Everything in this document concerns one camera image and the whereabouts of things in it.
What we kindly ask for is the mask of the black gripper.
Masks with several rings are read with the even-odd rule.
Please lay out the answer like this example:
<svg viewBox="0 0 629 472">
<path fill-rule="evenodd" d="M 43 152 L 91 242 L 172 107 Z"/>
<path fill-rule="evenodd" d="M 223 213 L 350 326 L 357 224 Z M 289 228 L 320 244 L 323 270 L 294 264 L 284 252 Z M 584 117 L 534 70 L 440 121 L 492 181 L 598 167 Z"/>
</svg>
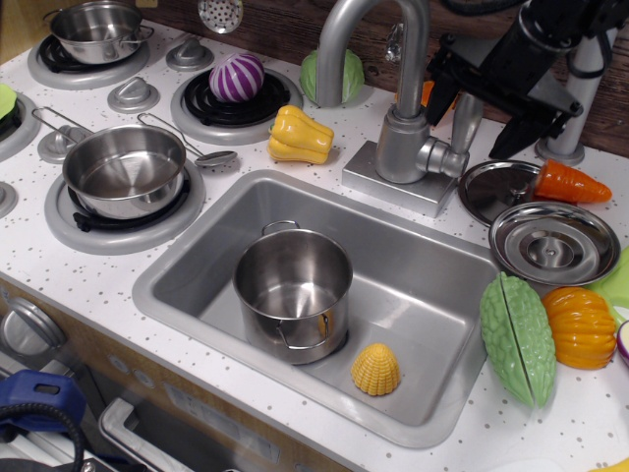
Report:
<svg viewBox="0 0 629 472">
<path fill-rule="evenodd" d="M 433 87 L 427 121 L 437 125 L 459 93 L 470 93 L 510 116 L 488 155 L 508 159 L 583 112 L 550 71 L 556 58 L 517 34 L 481 39 L 447 33 L 428 65 Z"/>
</svg>

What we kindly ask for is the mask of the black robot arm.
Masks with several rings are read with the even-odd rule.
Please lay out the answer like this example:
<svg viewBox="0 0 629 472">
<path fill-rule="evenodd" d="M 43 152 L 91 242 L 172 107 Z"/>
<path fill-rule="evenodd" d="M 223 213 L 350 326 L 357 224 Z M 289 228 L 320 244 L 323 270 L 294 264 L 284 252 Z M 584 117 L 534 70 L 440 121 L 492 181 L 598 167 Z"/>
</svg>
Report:
<svg viewBox="0 0 629 472">
<path fill-rule="evenodd" d="M 464 91 L 510 117 L 489 153 L 493 159 L 558 137 L 584 108 L 554 78 L 551 66 L 583 38 L 620 29 L 627 18 L 625 1 L 528 1 L 500 38 L 443 35 L 428 65 L 434 82 L 428 122 L 437 124 Z"/>
</svg>

